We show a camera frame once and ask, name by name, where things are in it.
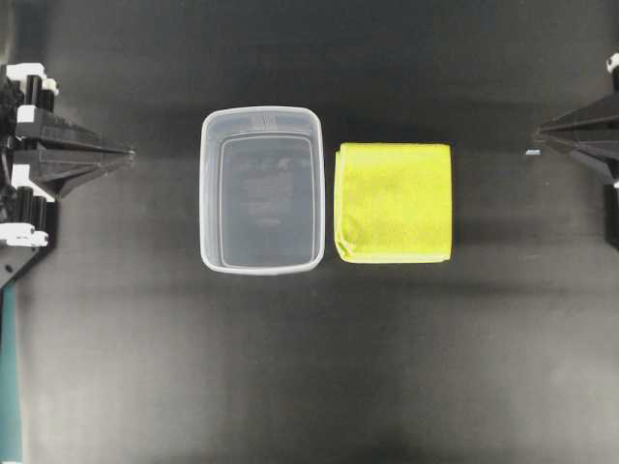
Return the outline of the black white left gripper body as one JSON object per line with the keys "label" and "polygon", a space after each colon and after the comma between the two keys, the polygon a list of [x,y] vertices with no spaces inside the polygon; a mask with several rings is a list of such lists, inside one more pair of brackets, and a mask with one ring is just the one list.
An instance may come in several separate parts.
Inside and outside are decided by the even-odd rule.
{"label": "black white left gripper body", "polygon": [[41,177],[37,139],[18,130],[38,109],[51,111],[56,82],[40,63],[1,66],[1,287],[10,286],[49,247],[59,196]]}

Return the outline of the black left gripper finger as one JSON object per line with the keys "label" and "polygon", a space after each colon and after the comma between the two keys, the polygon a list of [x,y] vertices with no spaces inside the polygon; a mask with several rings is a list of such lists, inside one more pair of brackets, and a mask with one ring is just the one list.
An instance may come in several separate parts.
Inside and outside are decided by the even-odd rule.
{"label": "black left gripper finger", "polygon": [[29,180],[54,199],[62,199],[77,187],[117,169],[131,166],[133,162],[134,151],[28,151]]}
{"label": "black left gripper finger", "polygon": [[17,136],[45,147],[133,155],[134,149],[37,106],[17,110]]}

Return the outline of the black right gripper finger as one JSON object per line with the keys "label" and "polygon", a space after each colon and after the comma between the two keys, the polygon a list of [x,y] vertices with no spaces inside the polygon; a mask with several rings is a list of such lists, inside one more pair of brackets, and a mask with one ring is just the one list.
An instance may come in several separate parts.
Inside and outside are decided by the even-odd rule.
{"label": "black right gripper finger", "polygon": [[539,148],[544,146],[554,152],[572,157],[601,175],[605,184],[618,184],[617,152],[600,151],[593,148],[575,148],[569,144],[540,136],[534,136],[533,142]]}
{"label": "black right gripper finger", "polygon": [[618,129],[618,94],[613,93],[541,124],[537,135]]}

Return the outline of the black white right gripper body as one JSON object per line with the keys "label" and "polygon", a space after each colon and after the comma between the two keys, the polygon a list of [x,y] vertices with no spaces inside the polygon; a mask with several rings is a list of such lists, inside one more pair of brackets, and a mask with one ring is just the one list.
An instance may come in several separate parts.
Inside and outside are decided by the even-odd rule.
{"label": "black white right gripper body", "polygon": [[[612,77],[613,91],[618,92],[618,53],[613,53],[606,61],[606,68]],[[605,239],[608,242],[618,241],[618,182],[604,189],[604,204],[606,206]]]}

